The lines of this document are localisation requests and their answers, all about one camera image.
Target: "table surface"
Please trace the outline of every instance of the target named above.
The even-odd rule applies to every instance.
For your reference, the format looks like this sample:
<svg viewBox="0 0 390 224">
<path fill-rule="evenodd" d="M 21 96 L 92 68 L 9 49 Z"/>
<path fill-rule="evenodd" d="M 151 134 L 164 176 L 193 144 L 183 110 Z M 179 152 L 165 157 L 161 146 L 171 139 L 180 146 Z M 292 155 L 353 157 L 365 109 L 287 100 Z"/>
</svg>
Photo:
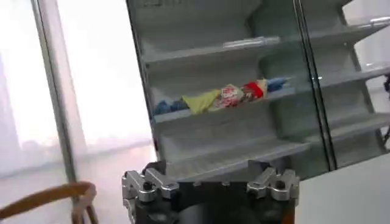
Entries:
<svg viewBox="0 0 390 224">
<path fill-rule="evenodd" d="M 390 155 L 301 182 L 296 223 L 390 223 Z"/>
</svg>

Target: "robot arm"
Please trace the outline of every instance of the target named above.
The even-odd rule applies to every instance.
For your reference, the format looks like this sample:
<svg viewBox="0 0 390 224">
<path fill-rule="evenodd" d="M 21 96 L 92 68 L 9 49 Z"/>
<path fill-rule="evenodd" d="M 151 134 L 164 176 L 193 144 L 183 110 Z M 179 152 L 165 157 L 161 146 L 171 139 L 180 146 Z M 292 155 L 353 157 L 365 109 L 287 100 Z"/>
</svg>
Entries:
<svg viewBox="0 0 390 224">
<path fill-rule="evenodd" d="M 122 177 L 133 224 L 294 223 L 299 197 L 295 171 L 267 167 L 250 182 L 182 182 L 148 166 Z"/>
</svg>

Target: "shelf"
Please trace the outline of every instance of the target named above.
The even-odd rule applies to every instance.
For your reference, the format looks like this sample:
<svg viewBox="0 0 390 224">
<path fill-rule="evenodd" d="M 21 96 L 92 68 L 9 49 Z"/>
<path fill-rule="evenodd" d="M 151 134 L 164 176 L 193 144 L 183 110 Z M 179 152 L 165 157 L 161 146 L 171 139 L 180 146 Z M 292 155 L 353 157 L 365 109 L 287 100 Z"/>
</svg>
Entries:
<svg viewBox="0 0 390 224">
<path fill-rule="evenodd" d="M 198 66 L 218 61 L 235 61 L 252 57 L 260 59 L 273 50 L 279 42 L 279 37 L 254 38 L 242 43 L 238 41 L 228 42 L 220 46 L 144 55 L 142 59 L 149 70 Z"/>
<path fill-rule="evenodd" d="M 384 19 L 375 23 L 335 27 L 324 31 L 309 31 L 309 37 L 314 49 L 335 44 L 354 45 L 388 26 L 390 26 L 390 19 Z M 300 43 L 301 37 L 287 38 L 283 41 L 282 46 L 289 48 L 290 44 L 295 42 Z"/>
<path fill-rule="evenodd" d="M 364 72 L 353 72 L 351 74 L 333 74 L 329 77 L 323 76 L 319 82 L 321 87 L 329 87 L 349 82 L 366 81 L 386 74 L 390 74 L 390 67 L 371 69 L 370 71 Z"/>
<path fill-rule="evenodd" d="M 306 151 L 308 143 L 267 139 L 233 150 L 185 159 L 167 165 L 167 174 L 179 181 L 196 181 L 247 167 L 248 160 L 272 161 Z"/>
<path fill-rule="evenodd" d="M 390 113 L 374 113 L 348 117 L 330 122 L 330 134 L 333 141 L 343 140 L 390 125 Z M 321 144 L 319 136 L 309 136 L 304 141 L 314 145 Z"/>
<path fill-rule="evenodd" d="M 251 103 L 245 103 L 242 105 L 239 105 L 236 108 L 226 108 L 222 109 L 219 111 L 215 112 L 209 112 L 209 113 L 204 113 L 204 114 L 198 114 L 198 115 L 193 115 L 190 110 L 182 110 L 182 111 L 176 111 L 173 113 L 168 113 L 168 114 L 162 114 L 162 115 L 156 115 L 154 116 L 154 121 L 157 124 L 162 124 L 162 123 L 167 123 L 171 121 L 176 121 L 176 120 L 182 120 L 190 117 L 202 117 L 203 119 L 211 118 L 210 120 L 215 120 L 218 117 L 221 118 L 226 118 L 226 116 L 223 115 L 223 113 L 234 113 L 235 111 L 239 113 L 242 110 L 250 110 L 253 106 L 259 104 L 259 103 L 266 103 L 266 102 L 272 102 L 277 99 L 281 99 L 286 96 L 294 95 L 296 93 L 295 88 L 285 88 L 281 89 L 280 91 L 276 91 L 274 93 L 268 94 L 267 98 L 265 99 L 260 99 Z"/>
<path fill-rule="evenodd" d="M 248 18 L 262 0 L 134 0 L 137 23 L 142 26 L 171 26 L 197 21 L 207 23 L 217 19 Z"/>
<path fill-rule="evenodd" d="M 320 84 L 321 87 L 326 88 L 335 85 L 342 85 L 349 82 L 361 82 L 385 74 L 390 74 L 390 67 L 377 68 L 366 72 L 353 72 L 351 74 L 340 74 L 340 75 L 335 74 L 329 77 L 321 77 Z M 275 100 L 282 99 L 287 96 L 292 96 L 298 93 L 305 93 L 308 91 L 310 91 L 308 84 L 306 88 L 302 88 L 300 90 L 290 87 L 290 88 L 285 88 L 285 89 L 281 89 L 280 91 L 270 93 L 265 99 L 257 100 L 252 103 L 242 104 L 236 108 L 226 108 L 224 110 L 198 114 L 198 115 L 193 115 L 190 110 L 182 110 L 182 111 L 176 111 L 168 114 L 156 115 L 154 116 L 154 120 L 156 124 L 162 124 L 162 123 L 168 123 L 172 121 L 181 122 L 183 119 L 195 119 L 195 121 L 197 121 L 198 119 L 202 119 L 202 120 L 208 119 L 210 121 L 217 121 L 218 119 L 229 119 L 229 114 L 231 116 L 234 116 L 234 114 L 236 114 L 237 116 L 240 115 L 242 116 L 241 113 L 243 111 L 253 110 L 253 107 L 257 107 L 258 104 L 260 103 L 269 103 Z"/>
</svg>

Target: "display rack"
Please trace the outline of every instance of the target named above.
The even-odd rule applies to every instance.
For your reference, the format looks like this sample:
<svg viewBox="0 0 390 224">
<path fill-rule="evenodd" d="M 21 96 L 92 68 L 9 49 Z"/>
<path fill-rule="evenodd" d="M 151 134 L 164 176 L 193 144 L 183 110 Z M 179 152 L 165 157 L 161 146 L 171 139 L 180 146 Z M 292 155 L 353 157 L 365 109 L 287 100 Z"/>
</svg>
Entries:
<svg viewBox="0 0 390 224">
<path fill-rule="evenodd" d="M 288 78 L 283 89 L 236 108 L 153 115 L 158 155 L 167 160 L 168 175 L 204 180 L 241 170 L 249 159 L 289 158 L 311 169 L 319 158 L 310 153 L 323 150 L 311 82 L 322 88 L 332 141 L 356 149 L 345 151 L 351 159 L 338 152 L 342 164 L 362 160 L 363 146 L 376 155 L 382 147 L 376 131 L 390 124 L 390 114 L 373 113 L 365 81 L 389 74 L 390 67 L 361 69 L 353 47 L 390 26 L 390 19 L 348 24 L 341 7 L 350 1 L 302 1 L 318 74 L 313 80 L 293 1 L 129 0 L 151 110 L 162 100 L 227 84 Z M 364 142 L 351 141 L 354 136 Z M 304 161 L 294 158 L 305 153 Z"/>
</svg>

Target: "yellow cloth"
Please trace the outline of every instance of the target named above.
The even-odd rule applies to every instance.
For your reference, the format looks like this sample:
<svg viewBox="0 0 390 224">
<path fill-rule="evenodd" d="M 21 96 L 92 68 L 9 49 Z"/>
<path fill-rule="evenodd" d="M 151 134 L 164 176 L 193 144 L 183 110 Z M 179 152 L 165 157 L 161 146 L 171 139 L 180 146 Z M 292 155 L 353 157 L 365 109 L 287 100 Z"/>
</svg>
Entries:
<svg viewBox="0 0 390 224">
<path fill-rule="evenodd" d="M 213 104 L 214 100 L 221 94 L 220 89 L 214 89 L 196 97 L 183 96 L 193 114 L 201 114 Z"/>
</svg>

